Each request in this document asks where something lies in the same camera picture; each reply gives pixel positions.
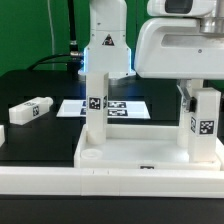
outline white rectangular block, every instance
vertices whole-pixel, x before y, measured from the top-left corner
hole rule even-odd
[[[188,154],[190,162],[214,162],[221,93],[212,89],[195,89],[195,113],[191,114]]]
[[[50,97],[36,97],[9,109],[10,123],[24,125],[49,112],[53,100]]]
[[[223,197],[223,172],[121,170],[120,196]]]
[[[108,74],[89,73],[86,77],[87,139],[92,144],[106,141]]]
[[[0,167],[0,194],[81,195],[81,173],[72,168]]]
[[[109,169],[85,169],[82,172],[82,195],[119,196],[120,178]]]
[[[5,142],[5,132],[4,132],[4,126],[0,125],[0,147]]]

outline white pillar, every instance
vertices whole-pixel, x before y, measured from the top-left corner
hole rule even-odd
[[[195,113],[191,113],[188,154],[190,162],[213,162],[216,160],[221,93],[213,88],[195,89],[197,100]]]
[[[103,144],[106,141],[108,74],[88,73],[86,98],[87,141],[94,145]]]

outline green wall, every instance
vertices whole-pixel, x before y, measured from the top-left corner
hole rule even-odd
[[[137,33],[148,19],[148,0],[126,0],[128,5],[127,43],[135,50]],[[77,40],[80,50],[89,42],[89,0],[74,0]],[[67,0],[51,0],[56,53],[69,52]],[[0,1],[0,75],[25,69],[52,54],[47,0]],[[38,68],[51,69],[51,66]],[[65,65],[56,69],[66,69]]]
[[[68,52],[67,1],[53,0],[56,53]],[[0,75],[51,55],[47,0],[0,1]]]

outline black table surface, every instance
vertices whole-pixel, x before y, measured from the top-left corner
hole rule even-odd
[[[8,109],[35,97],[52,97],[50,112],[23,126]],[[62,71],[11,71],[0,77],[0,125],[6,142],[0,166],[73,167],[85,118],[57,118],[64,99],[85,99],[85,83]],[[140,79],[109,87],[109,100],[145,101],[150,120],[108,123],[178,125],[176,80]],[[154,197],[0,196],[0,223],[222,223],[224,200]]]

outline white sheet of paper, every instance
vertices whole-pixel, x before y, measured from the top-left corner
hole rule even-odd
[[[57,117],[85,117],[85,114],[81,114],[81,111],[86,109],[84,101],[85,100],[64,100]],[[110,105],[119,105],[120,102],[125,102],[126,108],[108,107],[108,118],[150,119],[144,101],[109,101]]]

